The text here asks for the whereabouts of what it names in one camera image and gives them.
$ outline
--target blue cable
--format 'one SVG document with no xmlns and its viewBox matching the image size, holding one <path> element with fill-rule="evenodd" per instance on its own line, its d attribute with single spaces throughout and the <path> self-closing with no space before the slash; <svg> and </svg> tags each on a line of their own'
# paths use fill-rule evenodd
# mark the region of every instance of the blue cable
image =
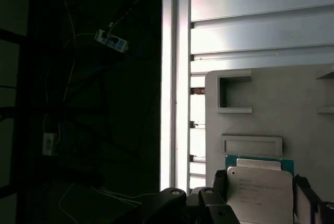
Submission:
<svg viewBox="0 0 334 224">
<path fill-rule="evenodd" d="M 150 23 L 152 23 L 155 18 L 157 17 L 157 15 L 159 14 L 159 11 L 157 11 L 150 19 Z M 136 50 L 135 54 L 134 55 L 130 55 L 131 58 L 128 59 L 127 61 L 124 61 L 124 62 L 121 62 L 121 63 L 118 63 L 118 64 L 115 64 L 115 65 L 112 65 L 112 66 L 101 66 L 101 67 L 98 67 L 96 69 L 94 69 L 92 71 L 92 73 L 96 73 L 96 72 L 100 72 L 104 69 L 107 69 L 107 68 L 116 68 L 116 67 L 120 67 L 120 66 L 123 66 L 129 62 L 132 62 L 133 60 L 135 60 L 136 57 L 138 57 L 140 55 L 140 53 L 142 52 L 142 48 L 144 47 L 144 45 L 147 43 L 148 39 L 150 37 L 150 31 L 147 31 L 146 32 L 146 35 L 145 37 L 143 38 L 143 40 L 141 41 L 138 49 Z"/>
</svg>

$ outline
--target white cable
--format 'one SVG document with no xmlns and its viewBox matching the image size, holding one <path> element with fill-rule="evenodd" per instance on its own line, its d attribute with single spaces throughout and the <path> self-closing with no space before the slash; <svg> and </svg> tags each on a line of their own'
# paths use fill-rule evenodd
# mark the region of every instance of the white cable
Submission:
<svg viewBox="0 0 334 224">
<path fill-rule="evenodd" d="M 114 29 L 114 27 L 121 21 L 121 20 L 123 20 L 130 12 L 131 12 L 131 10 L 132 10 L 132 8 L 139 2 L 140 0 L 136 0 L 133 4 L 132 4 L 132 6 L 130 7 L 130 9 L 118 20 L 118 21 L 116 21 L 111 27 L 110 27 L 110 30 L 109 30 L 109 32 L 111 32 L 111 30 L 112 29 Z"/>
<path fill-rule="evenodd" d="M 74 183 L 71 184 L 71 185 L 68 187 L 68 189 L 65 191 L 64 195 L 63 195 L 62 198 L 59 200 L 58 207 L 59 207 L 59 209 L 60 209 L 61 211 L 63 211 L 69 218 L 71 218 L 71 219 L 73 220 L 74 223 L 79 224 L 79 223 L 76 221 L 76 219 L 74 219 L 73 216 L 70 215 L 68 212 L 66 212 L 66 211 L 62 208 L 62 206 L 61 206 L 61 203 L 62 203 L 63 199 L 65 198 L 65 196 L 66 196 L 66 194 L 68 193 L 68 191 L 73 187 L 73 185 L 74 185 Z"/>
<path fill-rule="evenodd" d="M 92 189 L 95 190 L 96 192 L 100 193 L 100 194 L 103 194 L 103 195 L 112 197 L 112 198 L 114 198 L 114 199 L 118 199 L 118 200 L 121 201 L 121 202 L 124 202 L 124 203 L 126 203 L 126 204 L 129 204 L 129 205 L 131 205 L 131 206 L 133 206 L 133 207 L 136 207 L 135 205 L 133 205 L 133 204 L 131 204 L 130 202 L 128 202 L 128 201 L 130 201 L 130 200 L 123 199 L 123 198 L 118 198 L 118 197 L 116 197 L 115 195 L 112 195 L 112 194 L 109 194 L 109 193 L 104 193 L 104 192 L 102 192 L 102 191 L 99 191 L 99 190 L 95 189 L 94 187 L 92 187 Z"/>
<path fill-rule="evenodd" d="M 108 195 L 110 195 L 110 196 L 112 196 L 112 197 L 116 197 L 116 198 L 118 198 L 118 199 L 122 199 L 122 200 L 127 201 L 127 202 L 132 202 L 132 203 L 135 203 L 135 204 L 141 204 L 141 202 L 136 202 L 136 201 L 133 201 L 133 200 L 131 200 L 131 199 L 120 198 L 120 197 L 116 196 L 114 193 L 106 192 L 106 191 L 104 191 L 104 190 L 102 190 L 102 189 L 100 189 L 100 188 L 98 188 L 97 190 L 98 190 L 99 192 L 101 192 L 101 193 L 108 194 Z"/>
<path fill-rule="evenodd" d="M 100 187 L 100 188 L 101 188 L 101 190 L 103 190 L 106 193 L 120 195 L 120 196 L 127 197 L 127 198 L 130 198 L 130 199 L 135 199 L 135 198 L 139 198 L 139 197 L 146 196 L 146 195 L 156 195 L 156 193 L 147 193 L 147 194 L 140 194 L 140 195 L 137 195 L 137 196 L 129 196 L 129 195 L 125 195 L 125 194 L 120 194 L 120 193 L 117 193 L 117 192 L 109 191 L 109 190 L 105 189 L 104 187 Z"/>
<path fill-rule="evenodd" d="M 78 36 L 85 36 L 85 35 L 96 35 L 96 33 L 80 33 L 80 34 L 76 34 L 75 38 L 77 38 Z M 74 37 L 72 37 L 71 39 L 69 39 L 63 46 L 63 48 L 66 48 L 66 46 L 72 41 L 74 40 Z"/>
</svg>

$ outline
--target dark background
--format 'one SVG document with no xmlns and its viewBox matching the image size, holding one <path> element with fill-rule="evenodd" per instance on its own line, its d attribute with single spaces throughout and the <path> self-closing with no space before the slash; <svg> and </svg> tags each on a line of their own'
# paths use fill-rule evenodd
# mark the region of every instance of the dark background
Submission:
<svg viewBox="0 0 334 224">
<path fill-rule="evenodd" d="M 49 106 L 60 108 L 73 58 L 76 65 L 72 82 L 86 80 L 97 67 L 121 63 L 100 72 L 99 79 L 87 86 L 69 106 L 103 107 L 110 118 L 108 123 L 101 116 L 75 115 L 74 118 L 138 156 L 132 158 L 75 124 L 49 115 L 46 132 L 58 133 L 61 121 L 62 138 L 58 156 L 44 159 L 41 157 L 44 117 L 33 115 L 27 123 L 25 168 L 29 178 L 43 183 L 35 183 L 27 191 L 25 204 L 29 223 L 74 223 L 58 207 L 71 185 L 71 180 L 58 178 L 58 166 L 94 169 L 104 175 L 104 187 L 110 191 L 132 196 L 159 191 L 161 0 L 140 0 L 133 6 L 134 1 L 67 0 L 76 34 L 95 33 L 98 28 L 105 30 L 111 21 L 117 21 L 132 7 L 113 30 L 114 35 L 129 42 L 129 52 L 120 54 L 94 42 L 92 35 L 78 36 L 76 48 L 71 42 L 63 49 L 73 36 L 64 1 L 30 0 L 28 35 L 39 43 L 27 66 L 31 87 L 26 99 L 30 106 L 46 105 L 44 81 L 48 69 Z M 20 9 L 26 6 L 24 0 L 12 0 L 11 10 L 15 2 Z M 80 85 L 70 86 L 67 96 Z M 107 98 L 107 105 L 101 97 Z M 110 223 L 132 208 L 82 184 L 75 183 L 62 201 L 63 209 L 78 223 Z M 137 201 L 148 199 L 149 196 L 144 196 Z"/>
</svg>

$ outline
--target rectangular slot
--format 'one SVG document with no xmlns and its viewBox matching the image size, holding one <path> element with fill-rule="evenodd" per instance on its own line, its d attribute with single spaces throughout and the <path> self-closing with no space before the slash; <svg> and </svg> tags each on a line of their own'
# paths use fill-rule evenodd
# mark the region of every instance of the rectangular slot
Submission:
<svg viewBox="0 0 334 224">
<path fill-rule="evenodd" d="M 264 136 L 222 135 L 226 155 L 282 157 L 282 138 Z"/>
<path fill-rule="evenodd" d="M 251 107 L 245 107 L 242 105 L 234 105 L 231 102 L 231 97 L 229 97 L 229 91 L 231 86 L 235 87 L 240 82 L 250 82 L 251 81 L 251 71 L 241 70 L 234 72 L 227 72 L 223 77 L 218 79 L 218 109 L 217 113 L 252 113 Z"/>
</svg>

